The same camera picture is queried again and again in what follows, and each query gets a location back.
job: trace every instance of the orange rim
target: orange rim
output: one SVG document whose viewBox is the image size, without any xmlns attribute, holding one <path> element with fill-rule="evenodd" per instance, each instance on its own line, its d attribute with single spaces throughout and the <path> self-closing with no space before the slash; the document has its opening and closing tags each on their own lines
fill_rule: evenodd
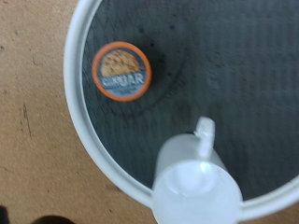
<svg viewBox="0 0 299 224">
<path fill-rule="evenodd" d="M 135 52 L 143 61 L 144 65 L 145 65 L 145 69 L 146 69 L 146 81 L 143 84 L 143 87 L 139 90 L 138 93 L 132 95 L 132 96 L 127 96 L 127 97 L 120 97 L 120 96 L 116 96 L 111 94 L 110 92 L 108 92 L 101 84 L 98 75 L 97 75 L 97 71 L 98 71 L 98 67 L 99 67 L 99 63 L 101 61 L 101 59 L 103 58 L 103 56 L 111 51 L 112 49 L 118 49 L 118 48 L 124 48 L 124 49 L 130 49 L 133 52 Z M 116 101 L 121 101 L 121 102 L 129 102 L 129 101 L 133 101 L 138 99 L 140 96 L 142 96 L 149 88 L 150 86 L 150 81 L 151 81 L 151 68 L 150 68 L 150 62 L 147 58 L 147 56 L 136 46 L 126 43 L 126 42 L 113 42 L 110 44 L 107 44 L 105 46 L 103 46 L 95 55 L 94 60 L 93 60 L 93 80 L 95 85 L 97 86 L 97 88 L 107 97 L 111 98 L 112 100 L 116 100 Z"/>
</svg>

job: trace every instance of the brown floor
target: brown floor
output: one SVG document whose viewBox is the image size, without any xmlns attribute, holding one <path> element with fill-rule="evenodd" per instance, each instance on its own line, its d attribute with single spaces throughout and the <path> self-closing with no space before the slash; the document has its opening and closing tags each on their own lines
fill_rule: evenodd
<svg viewBox="0 0 299 224">
<path fill-rule="evenodd" d="M 64 40 L 77 0 L 0 1 L 0 205 L 12 224 L 155 223 L 80 143 L 64 98 Z M 248 224 L 299 223 L 299 204 Z"/>
</svg>

